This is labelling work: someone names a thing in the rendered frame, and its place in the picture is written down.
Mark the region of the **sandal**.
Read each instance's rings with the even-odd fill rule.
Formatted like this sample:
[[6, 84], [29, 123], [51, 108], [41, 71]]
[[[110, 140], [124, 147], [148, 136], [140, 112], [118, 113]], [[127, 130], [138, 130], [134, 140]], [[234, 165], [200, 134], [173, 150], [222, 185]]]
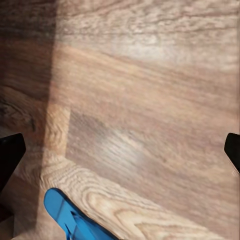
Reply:
[[75, 207], [59, 188], [48, 189], [43, 203], [50, 216], [65, 231], [66, 240], [116, 240], [109, 231]]

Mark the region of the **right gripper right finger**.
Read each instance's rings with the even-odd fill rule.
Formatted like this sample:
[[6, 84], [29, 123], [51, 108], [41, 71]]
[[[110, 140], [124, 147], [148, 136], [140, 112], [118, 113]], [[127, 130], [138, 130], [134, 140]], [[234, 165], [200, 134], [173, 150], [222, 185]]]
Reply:
[[228, 133], [224, 151], [240, 173], [240, 135]]

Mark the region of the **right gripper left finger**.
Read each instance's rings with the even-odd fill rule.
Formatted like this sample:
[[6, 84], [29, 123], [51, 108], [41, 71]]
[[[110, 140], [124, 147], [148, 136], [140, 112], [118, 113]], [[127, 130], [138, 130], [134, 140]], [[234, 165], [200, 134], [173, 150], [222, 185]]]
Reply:
[[21, 133], [0, 139], [0, 193], [26, 152]]

